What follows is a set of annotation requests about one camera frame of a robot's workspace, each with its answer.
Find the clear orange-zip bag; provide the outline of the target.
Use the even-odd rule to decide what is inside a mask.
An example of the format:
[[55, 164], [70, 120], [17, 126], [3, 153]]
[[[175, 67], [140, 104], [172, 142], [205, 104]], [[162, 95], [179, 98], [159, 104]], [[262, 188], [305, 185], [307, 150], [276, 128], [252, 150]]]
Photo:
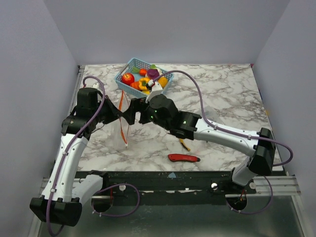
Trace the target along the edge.
[[[129, 107], [129, 100], [126, 93], [122, 90], [117, 108], [124, 112]], [[128, 147], [129, 124], [121, 117], [111, 123], [110, 127], [110, 145], [115, 151], [123, 151]]]

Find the purple toy onion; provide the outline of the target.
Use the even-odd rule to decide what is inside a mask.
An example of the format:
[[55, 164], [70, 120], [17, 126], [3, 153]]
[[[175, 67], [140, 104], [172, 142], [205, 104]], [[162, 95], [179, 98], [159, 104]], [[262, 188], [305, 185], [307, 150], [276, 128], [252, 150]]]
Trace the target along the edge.
[[146, 72], [146, 77], [149, 79], [155, 79], [160, 76], [158, 69], [149, 68]]

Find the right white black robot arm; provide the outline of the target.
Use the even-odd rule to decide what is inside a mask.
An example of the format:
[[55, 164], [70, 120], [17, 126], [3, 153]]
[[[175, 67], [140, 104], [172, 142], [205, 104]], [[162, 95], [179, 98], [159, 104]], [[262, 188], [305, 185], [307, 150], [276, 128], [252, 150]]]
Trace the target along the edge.
[[266, 128], [256, 132], [221, 127], [199, 114], [178, 110], [174, 102], [162, 94], [149, 102], [145, 98], [132, 99], [122, 116], [132, 125], [137, 112], [141, 115], [141, 124], [152, 122], [177, 138], [212, 142], [245, 154], [245, 161], [232, 170], [227, 181], [228, 190], [234, 194], [243, 190], [255, 176], [272, 174], [276, 146], [271, 131]]

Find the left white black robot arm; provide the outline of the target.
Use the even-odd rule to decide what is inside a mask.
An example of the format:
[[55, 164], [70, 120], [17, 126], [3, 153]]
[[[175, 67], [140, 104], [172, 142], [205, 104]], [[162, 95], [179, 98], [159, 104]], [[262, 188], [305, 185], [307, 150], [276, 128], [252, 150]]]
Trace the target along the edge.
[[106, 174], [101, 171], [89, 172], [74, 186], [79, 160], [96, 125], [111, 123], [121, 115], [108, 96], [99, 101], [100, 95], [96, 88], [81, 88], [77, 105], [62, 122], [61, 143], [53, 171], [41, 196], [30, 202], [30, 209], [42, 222], [73, 227], [91, 196], [109, 191]]

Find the yellow toy lemon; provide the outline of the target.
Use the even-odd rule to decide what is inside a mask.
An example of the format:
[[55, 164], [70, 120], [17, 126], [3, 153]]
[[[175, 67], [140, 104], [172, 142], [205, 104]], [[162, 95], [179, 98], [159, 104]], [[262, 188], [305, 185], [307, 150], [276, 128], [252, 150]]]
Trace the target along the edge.
[[143, 90], [142, 93], [146, 94], [146, 95], [149, 95], [151, 93], [151, 91], [149, 90]]

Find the yellow toy bell pepper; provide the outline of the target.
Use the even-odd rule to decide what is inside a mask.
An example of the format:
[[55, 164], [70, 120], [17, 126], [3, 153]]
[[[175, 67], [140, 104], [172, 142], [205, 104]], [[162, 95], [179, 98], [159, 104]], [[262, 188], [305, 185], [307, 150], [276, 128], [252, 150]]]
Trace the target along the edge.
[[138, 80], [138, 86], [139, 86], [139, 89], [141, 91], [145, 91], [145, 90], [148, 90], [147, 88], [147, 84], [148, 82], [150, 81], [151, 79], [150, 78], [141, 78]]

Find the light blue plastic basket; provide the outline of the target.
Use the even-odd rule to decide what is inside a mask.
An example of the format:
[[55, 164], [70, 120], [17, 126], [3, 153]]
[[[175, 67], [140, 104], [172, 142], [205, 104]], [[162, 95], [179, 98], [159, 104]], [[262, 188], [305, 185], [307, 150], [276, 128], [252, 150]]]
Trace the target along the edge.
[[[125, 73], [132, 73], [133, 67], [137, 68], [143, 68], [143, 69], [149, 69], [151, 66], [151, 63], [147, 63], [143, 60], [132, 58], [130, 59], [127, 64], [121, 69], [121, 71], [115, 76], [114, 80], [118, 85], [118, 88], [120, 90], [123, 90], [124, 92], [136, 97], [136, 98], [142, 98], [146, 97], [147, 95], [140, 90], [136, 90], [135, 88], [132, 88], [131, 86], [126, 85], [122, 82], [122, 76]], [[139, 74], [132, 73], [134, 75], [134, 80], [138, 81], [140, 78], [142, 78]]]

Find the red toy apple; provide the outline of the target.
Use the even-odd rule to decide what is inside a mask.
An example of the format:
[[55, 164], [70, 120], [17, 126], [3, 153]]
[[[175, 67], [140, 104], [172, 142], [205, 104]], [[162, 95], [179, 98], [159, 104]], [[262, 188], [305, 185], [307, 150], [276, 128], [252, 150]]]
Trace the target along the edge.
[[125, 73], [121, 77], [121, 82], [130, 86], [132, 83], [135, 82], [134, 75], [132, 73]]

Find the orange toy citrus fruit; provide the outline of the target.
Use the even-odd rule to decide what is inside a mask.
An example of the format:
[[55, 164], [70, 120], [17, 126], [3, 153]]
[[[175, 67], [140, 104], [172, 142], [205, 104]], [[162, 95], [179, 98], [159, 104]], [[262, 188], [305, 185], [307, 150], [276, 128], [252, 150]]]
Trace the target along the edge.
[[168, 84], [168, 79], [166, 77], [161, 77], [158, 80], [158, 83], [161, 85], [162, 88], [165, 88], [166, 85]]

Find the orange toy carrot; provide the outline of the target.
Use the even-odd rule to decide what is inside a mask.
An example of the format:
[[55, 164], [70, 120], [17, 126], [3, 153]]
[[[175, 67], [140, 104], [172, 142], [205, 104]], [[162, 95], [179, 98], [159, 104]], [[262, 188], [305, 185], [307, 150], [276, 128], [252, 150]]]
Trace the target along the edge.
[[134, 74], [139, 74], [140, 76], [145, 77], [147, 74], [147, 70], [144, 68], [137, 68], [137, 67], [133, 67], [131, 70], [132, 73]]

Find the red utility knife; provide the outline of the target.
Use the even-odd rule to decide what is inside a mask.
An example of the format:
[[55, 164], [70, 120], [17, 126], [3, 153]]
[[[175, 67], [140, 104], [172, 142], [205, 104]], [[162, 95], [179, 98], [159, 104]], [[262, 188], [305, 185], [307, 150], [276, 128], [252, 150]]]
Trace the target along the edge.
[[169, 154], [168, 159], [171, 162], [200, 162], [200, 158], [192, 155], [184, 155], [184, 154]]

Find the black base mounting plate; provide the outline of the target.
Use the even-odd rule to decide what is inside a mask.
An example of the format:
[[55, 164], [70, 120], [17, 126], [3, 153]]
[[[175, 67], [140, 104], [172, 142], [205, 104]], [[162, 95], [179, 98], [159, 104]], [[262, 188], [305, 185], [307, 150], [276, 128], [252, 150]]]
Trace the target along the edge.
[[97, 171], [101, 193], [92, 197], [97, 210], [110, 206], [224, 205], [226, 195], [239, 198], [255, 188], [234, 184], [229, 171]]

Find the yellow handled pliers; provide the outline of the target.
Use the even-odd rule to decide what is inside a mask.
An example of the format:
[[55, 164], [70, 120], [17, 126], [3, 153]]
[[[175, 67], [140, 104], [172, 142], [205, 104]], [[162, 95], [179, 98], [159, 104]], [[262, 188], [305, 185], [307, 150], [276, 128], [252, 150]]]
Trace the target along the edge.
[[184, 140], [183, 139], [180, 139], [179, 138], [179, 142], [180, 144], [182, 145], [182, 147], [186, 150], [186, 151], [190, 151], [191, 149], [185, 144]]

